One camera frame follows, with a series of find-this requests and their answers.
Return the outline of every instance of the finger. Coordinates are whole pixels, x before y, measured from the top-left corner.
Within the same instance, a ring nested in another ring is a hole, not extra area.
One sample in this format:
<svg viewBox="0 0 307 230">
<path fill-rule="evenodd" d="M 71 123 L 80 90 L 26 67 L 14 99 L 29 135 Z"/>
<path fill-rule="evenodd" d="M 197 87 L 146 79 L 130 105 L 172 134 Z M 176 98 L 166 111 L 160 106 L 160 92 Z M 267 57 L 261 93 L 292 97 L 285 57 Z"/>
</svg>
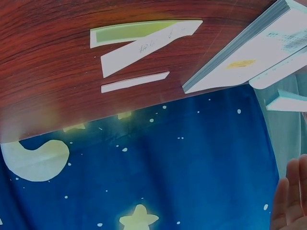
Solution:
<svg viewBox="0 0 307 230">
<path fill-rule="evenodd" d="M 299 181 L 301 185 L 301 204 L 303 212 L 307 215 L 307 155 L 299 159 Z"/>
<path fill-rule="evenodd" d="M 287 165 L 287 175 L 289 180 L 288 205 L 287 205 L 287 223 L 293 223 L 304 216 L 301 207 L 301 196 L 299 190 L 299 161 L 294 159 Z"/>
<path fill-rule="evenodd" d="M 286 212 L 288 189 L 288 179 L 281 179 L 277 185 L 273 198 L 270 230 L 280 230 L 281 228 L 287 226 Z"/>
</svg>

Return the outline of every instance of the white paper strip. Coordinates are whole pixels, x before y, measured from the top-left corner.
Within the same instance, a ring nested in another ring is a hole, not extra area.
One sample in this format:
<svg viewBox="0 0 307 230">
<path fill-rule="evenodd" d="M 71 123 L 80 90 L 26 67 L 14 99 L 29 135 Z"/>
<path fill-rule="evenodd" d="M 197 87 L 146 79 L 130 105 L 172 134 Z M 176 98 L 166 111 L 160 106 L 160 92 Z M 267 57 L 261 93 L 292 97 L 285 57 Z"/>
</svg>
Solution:
<svg viewBox="0 0 307 230">
<path fill-rule="evenodd" d="M 265 89 L 270 85 L 289 76 L 295 71 L 301 69 L 307 64 L 307 46 L 291 55 L 289 58 L 281 61 L 277 65 L 262 72 L 258 76 L 249 80 L 249 84 L 258 90 Z"/>
<path fill-rule="evenodd" d="M 307 97 L 278 90 L 278 94 L 266 108 L 273 111 L 307 112 Z"/>
<path fill-rule="evenodd" d="M 131 65 L 177 38 L 193 35 L 201 20 L 178 22 L 101 56 L 104 78 Z"/>
<path fill-rule="evenodd" d="M 158 74 L 153 74 L 153 75 L 148 75 L 148 76 L 143 76 L 143 77 L 138 77 L 138 78 L 132 78 L 128 80 L 121 80 L 121 81 L 117 81 L 111 84 L 102 85 L 101 93 L 129 88 L 135 85 L 141 85 L 141 84 L 150 83 L 153 81 L 163 80 L 168 76 L 168 74 L 169 74 L 169 71 L 158 73 Z"/>
</svg>

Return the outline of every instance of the blue fabric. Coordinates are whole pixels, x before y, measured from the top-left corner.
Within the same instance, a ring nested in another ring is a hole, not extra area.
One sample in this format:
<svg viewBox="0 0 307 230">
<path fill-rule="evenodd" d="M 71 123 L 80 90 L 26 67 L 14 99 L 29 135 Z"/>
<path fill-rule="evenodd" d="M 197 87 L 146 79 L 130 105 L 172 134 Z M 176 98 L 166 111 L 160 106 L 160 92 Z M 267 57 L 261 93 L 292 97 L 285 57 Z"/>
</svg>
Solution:
<svg viewBox="0 0 307 230">
<path fill-rule="evenodd" d="M 50 181 L 15 180 L 0 159 L 1 230 L 122 230 L 139 204 L 159 217 L 150 230 L 268 229 L 279 176 L 248 85 L 85 126 L 21 141 L 67 144 L 71 166 Z"/>
</svg>

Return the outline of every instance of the paper strip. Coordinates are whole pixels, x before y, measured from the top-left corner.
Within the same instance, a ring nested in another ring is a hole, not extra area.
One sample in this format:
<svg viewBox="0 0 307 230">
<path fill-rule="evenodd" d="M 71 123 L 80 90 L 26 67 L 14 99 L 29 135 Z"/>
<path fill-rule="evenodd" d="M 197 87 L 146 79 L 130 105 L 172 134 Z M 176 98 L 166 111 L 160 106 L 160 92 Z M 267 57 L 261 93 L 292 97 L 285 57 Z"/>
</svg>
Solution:
<svg viewBox="0 0 307 230">
<path fill-rule="evenodd" d="M 194 34 L 201 23 L 201 20 L 179 22 L 102 55 L 104 78 L 165 47 L 177 38 Z"/>
<path fill-rule="evenodd" d="M 307 97 L 278 90 L 266 103 L 266 108 L 273 111 L 307 112 Z"/>
<path fill-rule="evenodd" d="M 148 76 L 138 77 L 138 78 L 132 78 L 128 80 L 121 80 L 117 81 L 111 84 L 106 84 L 101 86 L 101 93 L 110 92 L 114 90 L 119 89 L 125 89 L 129 88 L 135 85 L 141 85 L 145 83 L 150 83 L 153 81 L 159 81 L 165 79 L 169 74 L 168 72 L 158 73 L 158 74 L 152 74 Z"/>
<path fill-rule="evenodd" d="M 90 48 L 136 41 L 184 20 L 149 21 L 108 25 L 90 30 Z"/>
</svg>

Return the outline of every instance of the green paper strip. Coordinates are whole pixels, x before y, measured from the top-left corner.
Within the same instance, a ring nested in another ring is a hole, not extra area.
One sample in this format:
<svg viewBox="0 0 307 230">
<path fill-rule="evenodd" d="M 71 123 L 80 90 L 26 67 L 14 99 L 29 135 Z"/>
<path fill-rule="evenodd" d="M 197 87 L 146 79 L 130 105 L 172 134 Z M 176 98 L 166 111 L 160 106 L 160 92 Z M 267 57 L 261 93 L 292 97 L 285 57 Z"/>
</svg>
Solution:
<svg viewBox="0 0 307 230">
<path fill-rule="evenodd" d="M 90 48 L 120 42 L 136 41 L 139 38 L 150 35 L 173 24 L 186 21 L 190 20 L 125 23 L 94 28 L 90 30 Z"/>
</svg>

